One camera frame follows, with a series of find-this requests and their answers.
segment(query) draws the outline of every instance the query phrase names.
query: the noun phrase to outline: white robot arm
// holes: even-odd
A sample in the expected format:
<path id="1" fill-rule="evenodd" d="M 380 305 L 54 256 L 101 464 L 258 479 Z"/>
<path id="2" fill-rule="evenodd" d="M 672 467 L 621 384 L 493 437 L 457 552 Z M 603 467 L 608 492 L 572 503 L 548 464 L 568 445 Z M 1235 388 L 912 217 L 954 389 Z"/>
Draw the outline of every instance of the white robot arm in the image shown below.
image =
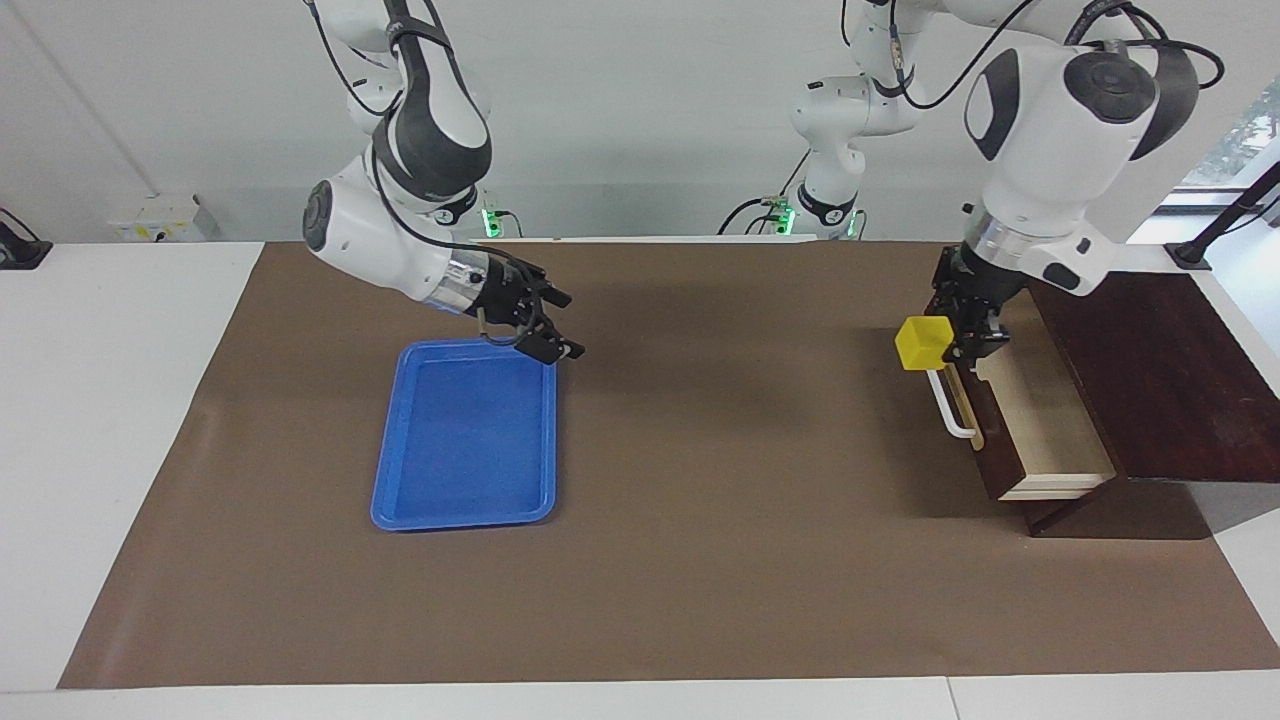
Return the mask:
<path id="1" fill-rule="evenodd" d="M 1007 342 L 1000 307 L 1028 278 L 1087 295 L 1106 277 L 1115 245 L 1084 213 L 1129 160 L 1190 117 L 1201 86 L 1187 50 L 1202 49 L 1169 40 L 1125 0 L 1083 10 L 1043 0 L 865 0 L 851 41 L 861 74 L 813 83 L 792 115 L 813 150 L 791 197 L 797 231 L 842 234 L 864 167 L 854 140 L 911 129 L 955 90 L 915 99 L 915 49 L 940 12 L 1059 44 L 1004 51 L 969 94 L 965 124 L 993 172 L 964 243 L 940 263 L 929 304 L 956 331 L 947 359 L 969 361 Z"/>
<path id="2" fill-rule="evenodd" d="M 513 338 L 490 342 L 543 363 L 581 356 L 584 347 L 559 334 L 544 311 L 544 302 L 564 307 L 572 299 L 543 269 L 447 229 L 475 205 L 492 145 L 484 102 L 468 91 L 434 3 L 305 1 L 321 37 L 328 28 L 388 67 L 348 85 L 352 118 L 372 137 L 312 191 L 303 217 L 311 251 L 369 283 L 476 316 L 486 338 L 486 323 L 515 327 Z"/>

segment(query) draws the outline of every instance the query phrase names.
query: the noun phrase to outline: electrical outlet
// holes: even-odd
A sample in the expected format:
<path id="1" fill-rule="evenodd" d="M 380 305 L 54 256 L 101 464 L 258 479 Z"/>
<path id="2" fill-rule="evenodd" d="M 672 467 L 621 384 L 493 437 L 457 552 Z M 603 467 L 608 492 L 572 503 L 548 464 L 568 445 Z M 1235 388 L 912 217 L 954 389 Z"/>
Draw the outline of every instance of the electrical outlet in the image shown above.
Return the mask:
<path id="1" fill-rule="evenodd" d="M 195 197 L 157 195 L 114 214 L 110 225 L 122 242 L 205 242 L 216 224 Z"/>

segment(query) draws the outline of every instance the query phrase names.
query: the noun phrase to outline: brown paper mat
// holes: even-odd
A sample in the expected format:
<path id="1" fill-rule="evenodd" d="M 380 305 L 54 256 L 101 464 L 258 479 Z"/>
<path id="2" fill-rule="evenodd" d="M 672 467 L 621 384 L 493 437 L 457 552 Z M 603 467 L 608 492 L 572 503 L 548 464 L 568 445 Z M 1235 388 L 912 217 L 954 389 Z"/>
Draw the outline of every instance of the brown paper mat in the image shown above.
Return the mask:
<path id="1" fill-rule="evenodd" d="M 984 497 L 892 347 L 938 246 L 520 251 L 590 348 L 544 524 L 372 527 L 399 350 L 475 327 L 268 246 L 61 687 L 1280 666 L 1212 541 Z"/>

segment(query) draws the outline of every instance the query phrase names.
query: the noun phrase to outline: black cable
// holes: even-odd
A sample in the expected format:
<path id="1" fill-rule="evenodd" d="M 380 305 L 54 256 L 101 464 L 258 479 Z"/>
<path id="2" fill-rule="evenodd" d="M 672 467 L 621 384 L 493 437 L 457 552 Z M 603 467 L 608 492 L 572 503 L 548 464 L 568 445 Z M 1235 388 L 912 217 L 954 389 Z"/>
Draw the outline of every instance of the black cable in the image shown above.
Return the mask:
<path id="1" fill-rule="evenodd" d="M 351 50 L 352 53 L 355 53 L 355 54 L 356 54 L 356 56 L 357 56 L 357 58 L 360 58 L 361 60 L 364 60 L 364 61 L 369 63 L 370 65 L 376 65 L 376 67 L 379 67 L 379 68 L 381 68 L 381 69 L 384 69 L 384 70 L 389 70 L 389 69 L 390 69 L 390 68 L 388 68 L 387 65 L 384 65 L 384 64 L 379 63 L 378 60 L 375 60 L 375 59 L 370 58 L 369 55 L 365 55 L 365 54 L 364 54 L 364 53 L 361 53 L 360 50 L 356 50 L 356 49 L 355 49 L 355 47 L 352 47 L 351 45 L 348 45 L 348 46 L 347 46 L 347 50 Z"/>
<path id="2" fill-rule="evenodd" d="M 36 231 L 31 229 L 31 225 L 28 225 L 27 223 L 22 222 L 22 218 L 19 218 L 18 215 L 14 215 L 9 210 L 5 210 L 4 208 L 0 208 L 0 213 L 4 213 L 5 215 L 9 217 L 10 220 L 18 223 L 18 227 L 20 227 L 22 229 L 27 231 L 27 234 L 31 236 L 32 241 L 41 242 L 40 236 L 36 234 Z"/>
<path id="3" fill-rule="evenodd" d="M 512 213 L 511 210 L 498 210 L 495 215 L 516 220 L 516 232 L 520 233 L 520 237 L 525 237 L 525 227 L 520 224 L 520 215 Z"/>
<path id="4" fill-rule="evenodd" d="M 1101 40 L 1085 42 L 1084 45 L 1089 47 L 1103 47 Z M 1213 53 L 1212 50 L 1204 47 L 1203 45 L 1196 45 L 1194 42 L 1187 42 L 1185 40 L 1165 40 L 1162 37 L 1153 37 L 1149 40 L 1125 40 L 1123 41 L 1123 45 L 1128 47 L 1174 47 L 1178 50 L 1194 53 L 1201 58 L 1204 58 L 1210 63 L 1213 63 L 1213 70 L 1215 70 L 1213 78 L 1210 79 L 1208 82 L 1199 83 L 1201 90 L 1208 90 L 1215 85 L 1222 82 L 1222 78 L 1226 77 L 1226 63 L 1222 61 L 1221 55 Z"/>
<path id="5" fill-rule="evenodd" d="M 840 37 L 845 40 L 845 47 L 852 47 L 849 42 L 849 0 L 840 0 Z"/>
<path id="6" fill-rule="evenodd" d="M 1280 195 L 1276 195 L 1275 199 L 1271 200 L 1271 202 L 1267 202 L 1266 208 L 1258 210 L 1258 214 L 1253 215 L 1252 219 L 1245 220 L 1245 222 L 1235 225 L 1234 228 L 1222 231 L 1222 234 L 1231 234 L 1235 231 L 1243 231 L 1244 228 L 1247 228 L 1247 227 L 1252 225 L 1253 223 L 1258 222 L 1262 218 L 1262 215 L 1266 215 L 1267 213 L 1270 213 L 1276 206 L 1276 204 L 1280 204 Z"/>
<path id="7" fill-rule="evenodd" d="M 812 155 L 812 154 L 813 154 L 813 149 L 812 147 L 809 150 L 804 151 L 804 155 L 800 156 L 800 161 L 796 163 L 796 169 L 791 170 L 791 177 L 787 178 L 787 182 L 782 183 L 782 190 L 778 191 L 778 195 L 786 197 L 787 188 L 791 187 L 791 181 L 796 179 L 796 176 L 800 174 L 800 168 L 804 167 L 804 161 L 808 160 L 809 155 Z"/>
<path id="8" fill-rule="evenodd" d="M 1151 26 L 1151 29 L 1156 33 L 1156 37 L 1160 37 L 1161 40 L 1169 40 L 1169 33 L 1165 32 L 1165 26 L 1160 24 L 1160 20 L 1157 20 L 1147 10 L 1143 10 L 1142 8 L 1138 8 L 1137 5 L 1133 4 L 1121 5 L 1120 9 L 1124 10 L 1126 15 L 1129 15 L 1130 20 L 1134 20 L 1134 24 L 1138 24 L 1137 20 L 1142 20 L 1148 26 Z"/>
<path id="9" fill-rule="evenodd" d="M 896 72 L 897 72 L 897 87 L 891 87 L 888 90 L 890 91 L 901 90 L 902 91 L 902 99 L 906 100 L 906 102 L 910 106 L 915 108 L 916 110 L 932 110 L 932 109 L 937 108 L 938 105 L 946 102 L 947 99 L 951 97 L 951 95 L 956 91 L 956 88 L 960 87 L 960 83 L 964 82 L 964 79 L 966 77 L 969 77 L 969 73 L 972 73 L 973 69 L 978 65 L 978 60 L 982 60 L 982 56 L 987 54 L 987 50 L 991 50 L 991 46 L 996 44 L 996 38 L 1000 37 L 1001 33 L 1004 33 L 1009 28 L 1009 26 L 1011 26 L 1014 23 L 1015 19 L 1018 19 L 1018 15 L 1020 15 L 1023 10 L 1025 10 L 1028 6 L 1030 6 L 1030 5 L 1033 5 L 1034 3 L 1038 3 L 1038 1 L 1039 0 L 1023 0 L 1021 3 L 1019 3 L 1018 6 L 1014 8 L 1012 12 L 1009 13 L 1009 15 L 1005 17 L 1005 19 L 1001 20 L 1001 23 L 998 26 L 996 26 L 995 32 L 992 32 L 991 37 L 987 38 L 987 42 L 984 42 L 982 45 L 982 47 L 978 50 L 978 54 L 974 55 L 972 60 L 969 60 L 969 64 L 965 65 L 964 70 L 960 72 L 960 76 L 956 78 L 955 82 L 951 83 L 951 87 L 948 87 L 947 91 L 943 92 L 937 100 L 933 100 L 932 102 L 916 102 L 915 99 L 911 97 L 911 95 L 906 90 L 906 73 L 905 73 L 905 70 L 902 68 L 895 68 Z M 890 0 L 890 4 L 888 4 L 888 27 L 890 27 L 890 35 L 896 40 L 897 38 L 897 0 Z"/>
<path id="10" fill-rule="evenodd" d="M 529 290 L 529 322 L 516 328 L 516 337 L 511 340 L 504 340 L 504 341 L 494 340 L 490 338 L 488 334 L 484 334 L 483 337 L 485 338 L 485 341 L 488 341 L 490 345 L 495 345 L 499 347 L 512 347 L 520 345 L 525 338 L 527 338 L 532 333 L 534 328 L 538 325 L 544 325 L 550 331 L 556 329 L 556 324 L 552 323 L 550 318 L 548 318 L 545 311 L 543 310 L 543 299 L 538 293 L 538 290 L 534 286 L 534 273 L 532 270 L 529 269 L 529 265 L 524 260 L 516 258 L 515 255 L 507 252 L 506 250 L 499 250 L 497 247 L 489 247 L 486 245 L 463 245 L 458 242 L 445 242 L 443 240 L 435 240 L 433 237 L 428 237 L 417 232 L 416 229 L 410 227 L 403 218 L 401 218 L 399 213 L 396 211 L 396 208 L 393 206 L 390 197 L 387 196 L 387 191 L 383 187 L 383 173 L 378 168 L 378 151 L 374 149 L 374 146 L 370 146 L 369 161 L 372 163 L 371 174 L 374 176 L 374 188 L 378 190 L 378 197 L 379 200 L 381 200 L 383 208 L 387 210 L 387 214 L 390 215 L 392 220 L 394 220 L 396 224 L 401 227 L 401 229 L 403 229 L 410 236 L 428 245 L 434 245 L 435 247 L 442 247 L 445 250 L 475 250 L 479 252 L 485 252 L 489 255 L 495 255 L 498 258 L 502 258 L 507 260 L 511 264 L 511 266 L 515 268 L 516 272 L 520 273 L 521 278 L 525 281 L 525 286 Z"/>
<path id="11" fill-rule="evenodd" d="M 356 87 L 351 85 L 349 79 L 347 79 L 347 73 L 342 72 L 342 65 L 338 64 L 338 58 L 333 55 L 333 46 L 329 45 L 329 35 L 325 33 L 324 23 L 320 22 L 320 10 L 316 10 L 315 4 L 312 3 L 307 3 L 306 5 L 311 9 L 311 19 L 316 22 L 316 32 L 320 33 L 320 42 L 324 44 L 324 53 L 329 56 L 329 64 L 333 65 L 334 72 L 338 73 L 338 78 L 342 79 L 342 86 L 347 88 L 347 92 L 362 110 L 370 115 L 378 115 L 379 118 L 385 117 L 390 109 L 396 106 L 396 102 L 399 101 L 401 94 L 397 92 L 390 104 L 381 110 L 374 110 L 364 100 L 361 100 L 360 95 L 356 94 Z"/>
<path id="12" fill-rule="evenodd" d="M 746 210 L 748 208 L 751 208 L 753 205 L 764 205 L 764 204 L 765 202 L 764 202 L 763 197 L 755 197 L 755 199 L 748 200 L 746 202 L 739 205 L 737 208 L 733 209 L 732 213 L 728 214 L 727 218 L 724 218 L 724 222 L 721 223 L 721 229 L 716 231 L 716 234 L 724 234 L 724 231 L 728 229 L 728 224 L 733 222 L 733 218 L 741 215 L 742 210 Z"/>

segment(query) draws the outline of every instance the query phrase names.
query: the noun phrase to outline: green light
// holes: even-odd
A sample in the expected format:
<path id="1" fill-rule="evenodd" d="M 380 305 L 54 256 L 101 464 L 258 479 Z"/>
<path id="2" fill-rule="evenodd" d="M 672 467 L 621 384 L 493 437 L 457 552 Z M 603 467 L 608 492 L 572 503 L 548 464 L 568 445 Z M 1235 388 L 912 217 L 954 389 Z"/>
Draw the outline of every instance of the green light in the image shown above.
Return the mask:
<path id="1" fill-rule="evenodd" d="M 778 220 L 778 234 L 791 234 L 791 228 L 796 224 L 796 211 L 787 208 L 782 214 L 782 219 Z"/>
<path id="2" fill-rule="evenodd" d="M 502 218 L 488 208 L 481 208 L 480 215 L 484 218 L 485 234 L 489 237 L 502 237 Z"/>
<path id="3" fill-rule="evenodd" d="M 849 223 L 849 229 L 845 231 L 845 237 L 849 240 L 861 240 L 863 228 L 867 227 L 867 210 L 858 210 L 854 213 L 854 220 Z"/>

